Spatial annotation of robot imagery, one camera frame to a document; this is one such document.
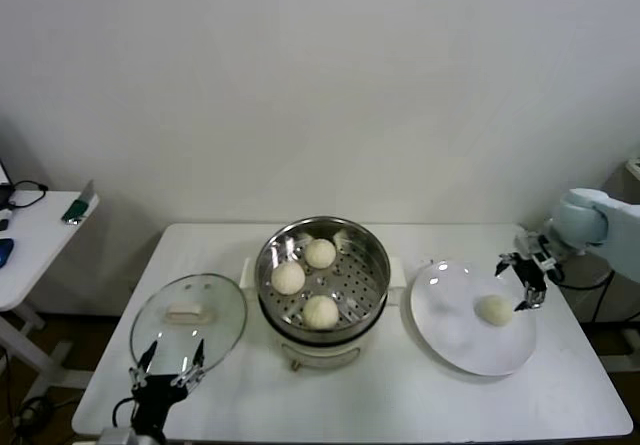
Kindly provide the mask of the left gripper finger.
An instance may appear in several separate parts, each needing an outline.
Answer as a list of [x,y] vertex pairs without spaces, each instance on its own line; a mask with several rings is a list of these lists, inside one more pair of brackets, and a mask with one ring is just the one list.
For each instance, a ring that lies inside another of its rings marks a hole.
[[157,349],[157,341],[154,340],[151,345],[144,351],[141,357],[136,361],[134,367],[129,368],[129,376],[133,386],[145,386],[146,377],[151,362]]
[[183,370],[181,371],[181,373],[172,380],[172,385],[197,386],[205,374],[203,370],[204,358],[204,340],[201,339],[193,355],[190,365],[183,366]]

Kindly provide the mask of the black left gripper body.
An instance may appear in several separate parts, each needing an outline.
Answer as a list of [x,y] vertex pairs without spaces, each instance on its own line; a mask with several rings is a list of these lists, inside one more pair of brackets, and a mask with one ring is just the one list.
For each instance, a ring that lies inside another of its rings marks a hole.
[[137,433],[163,431],[171,407],[188,397],[188,388],[176,374],[149,375],[132,391],[137,409],[132,426]]

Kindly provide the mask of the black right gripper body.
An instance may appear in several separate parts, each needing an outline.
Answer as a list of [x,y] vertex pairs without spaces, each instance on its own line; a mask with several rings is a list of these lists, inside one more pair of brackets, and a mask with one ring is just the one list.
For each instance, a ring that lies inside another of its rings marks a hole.
[[545,290],[545,274],[532,259],[525,259],[520,254],[512,255],[512,268],[525,288]]

